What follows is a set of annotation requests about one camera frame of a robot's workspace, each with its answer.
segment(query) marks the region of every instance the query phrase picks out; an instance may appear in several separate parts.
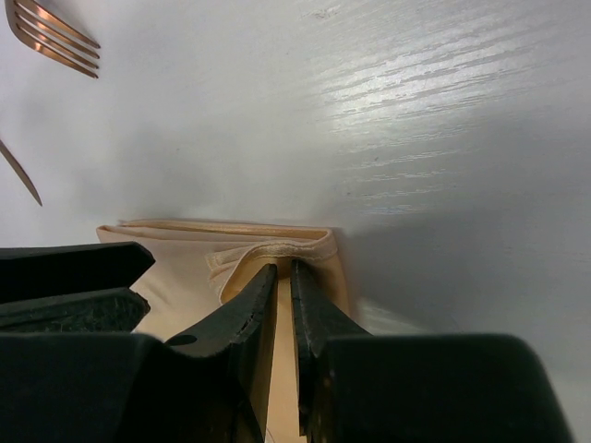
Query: copper knife blade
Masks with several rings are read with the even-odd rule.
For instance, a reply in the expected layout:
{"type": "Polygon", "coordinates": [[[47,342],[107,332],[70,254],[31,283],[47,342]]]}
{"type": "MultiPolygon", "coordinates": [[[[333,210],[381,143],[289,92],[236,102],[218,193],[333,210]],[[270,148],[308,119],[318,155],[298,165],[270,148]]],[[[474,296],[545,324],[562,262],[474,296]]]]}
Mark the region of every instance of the copper knife blade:
{"type": "Polygon", "coordinates": [[[20,181],[27,187],[27,189],[29,189],[29,192],[33,196],[33,198],[35,198],[35,200],[37,200],[37,203],[39,203],[39,206],[43,206],[43,204],[41,202],[41,197],[39,197],[39,193],[37,192],[35,185],[30,180],[27,173],[25,173],[25,170],[22,169],[22,166],[20,166],[20,163],[18,163],[17,159],[15,159],[14,156],[10,153],[10,151],[8,150],[6,145],[2,142],[2,140],[0,140],[0,152],[2,152],[2,155],[4,155],[4,158],[6,159],[8,164],[12,167],[12,169],[15,171],[15,173],[17,173],[18,178],[20,178],[20,181]]]}

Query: fork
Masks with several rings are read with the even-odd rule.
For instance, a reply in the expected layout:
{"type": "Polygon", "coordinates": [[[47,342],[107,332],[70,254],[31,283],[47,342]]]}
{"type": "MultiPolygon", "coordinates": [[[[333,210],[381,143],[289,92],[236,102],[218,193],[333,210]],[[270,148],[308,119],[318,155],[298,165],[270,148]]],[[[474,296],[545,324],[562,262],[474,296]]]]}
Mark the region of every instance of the fork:
{"type": "Polygon", "coordinates": [[[33,0],[5,0],[10,29],[17,38],[63,65],[92,78],[100,57],[99,43],[75,30],[33,0]]]}

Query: white table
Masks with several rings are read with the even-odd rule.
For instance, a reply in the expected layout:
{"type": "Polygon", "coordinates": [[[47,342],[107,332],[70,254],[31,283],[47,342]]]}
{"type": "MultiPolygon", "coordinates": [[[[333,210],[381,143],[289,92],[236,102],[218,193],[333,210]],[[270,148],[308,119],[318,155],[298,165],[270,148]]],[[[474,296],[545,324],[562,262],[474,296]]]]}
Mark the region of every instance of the white table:
{"type": "Polygon", "coordinates": [[[50,7],[102,45],[101,78],[0,20],[0,137],[44,202],[0,162],[0,246],[148,217],[335,226],[373,303],[530,342],[591,440],[591,2],[50,7]]]}

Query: beige napkin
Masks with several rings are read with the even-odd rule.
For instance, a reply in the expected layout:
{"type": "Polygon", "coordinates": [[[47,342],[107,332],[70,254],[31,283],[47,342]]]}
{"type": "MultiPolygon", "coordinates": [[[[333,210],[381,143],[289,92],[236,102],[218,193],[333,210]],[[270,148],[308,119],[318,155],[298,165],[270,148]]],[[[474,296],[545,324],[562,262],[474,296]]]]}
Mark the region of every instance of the beige napkin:
{"type": "Polygon", "coordinates": [[[277,330],[271,373],[268,437],[276,443],[299,436],[290,262],[313,266],[332,301],[351,313],[332,231],[202,221],[145,220],[101,226],[103,243],[135,241],[156,259],[133,286],[151,306],[137,332],[167,340],[231,300],[267,263],[279,270],[277,330]]]}

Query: utensil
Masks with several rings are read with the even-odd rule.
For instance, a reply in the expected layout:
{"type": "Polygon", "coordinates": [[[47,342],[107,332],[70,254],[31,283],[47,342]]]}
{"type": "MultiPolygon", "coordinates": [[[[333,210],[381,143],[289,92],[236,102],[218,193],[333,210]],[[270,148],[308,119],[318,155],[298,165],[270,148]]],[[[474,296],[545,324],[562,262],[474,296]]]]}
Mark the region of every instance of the utensil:
{"type": "Polygon", "coordinates": [[[5,0],[8,24],[32,50],[92,78],[98,65],[99,43],[75,30],[33,0],[5,0]]]}
{"type": "Polygon", "coordinates": [[[15,157],[10,153],[10,151],[2,142],[2,140],[0,140],[0,153],[4,155],[4,158],[6,159],[8,164],[12,167],[12,169],[14,169],[15,173],[17,173],[18,178],[20,178],[20,181],[22,181],[22,183],[27,187],[27,189],[29,189],[30,194],[33,196],[33,198],[35,198],[35,200],[37,200],[39,206],[43,206],[41,202],[41,197],[39,197],[39,193],[37,192],[35,185],[30,180],[27,173],[25,173],[25,170],[22,169],[22,166],[20,166],[20,163],[18,163],[17,159],[15,159],[15,157]]]}

